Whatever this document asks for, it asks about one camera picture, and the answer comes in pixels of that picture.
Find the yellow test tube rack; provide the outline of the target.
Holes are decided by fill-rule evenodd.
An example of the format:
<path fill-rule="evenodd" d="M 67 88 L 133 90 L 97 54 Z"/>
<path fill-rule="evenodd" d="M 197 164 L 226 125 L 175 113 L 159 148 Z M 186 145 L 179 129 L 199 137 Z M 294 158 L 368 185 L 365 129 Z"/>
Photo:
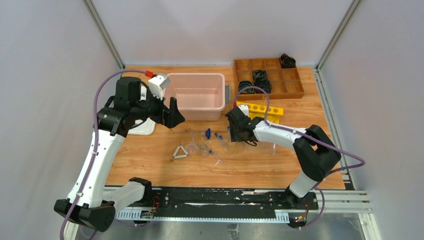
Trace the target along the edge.
<path fill-rule="evenodd" d="M 274 124 L 280 123 L 280 118 L 284 115 L 284 109 L 282 107 L 270 106 L 266 111 L 266 105 L 260 105 L 255 103 L 248 102 L 237 102 L 237 105 L 247 105 L 249 111 L 249 117 L 251 119 L 255 117 L 264 118 L 265 113 L 267 113 L 267 120 Z"/>

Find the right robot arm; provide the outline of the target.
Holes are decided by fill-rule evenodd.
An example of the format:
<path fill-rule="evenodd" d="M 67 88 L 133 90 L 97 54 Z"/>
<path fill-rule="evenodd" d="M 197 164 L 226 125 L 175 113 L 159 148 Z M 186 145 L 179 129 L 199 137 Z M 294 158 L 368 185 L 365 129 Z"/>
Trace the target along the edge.
<path fill-rule="evenodd" d="M 308 192 L 322 182 L 340 161 L 341 154 L 318 125 L 294 128 L 271 124 L 263 117 L 250 118 L 247 110 L 235 107 L 225 114 L 232 142 L 256 146 L 258 142 L 272 143 L 294 151 L 301 171 L 286 188 L 285 201 L 298 209 Z"/>

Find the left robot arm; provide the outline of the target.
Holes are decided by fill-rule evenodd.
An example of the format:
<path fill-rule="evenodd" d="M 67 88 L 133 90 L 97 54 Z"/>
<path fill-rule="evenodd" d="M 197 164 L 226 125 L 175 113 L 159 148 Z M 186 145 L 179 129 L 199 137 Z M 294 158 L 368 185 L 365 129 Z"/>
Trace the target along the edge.
<path fill-rule="evenodd" d="M 164 74 L 155 75 L 148 82 L 137 77 L 117 80 L 115 94 L 102 109 L 94 111 L 89 152 L 72 190 L 65 199 L 56 201 L 56 213 L 69 222 L 104 232 L 127 206 L 137 202 L 146 207 L 152 203 L 149 180 L 133 177 L 109 193 L 104 187 L 118 150 L 137 122 L 152 120 L 172 129 L 185 121 L 177 99 L 165 99 L 164 91 L 170 82 Z"/>

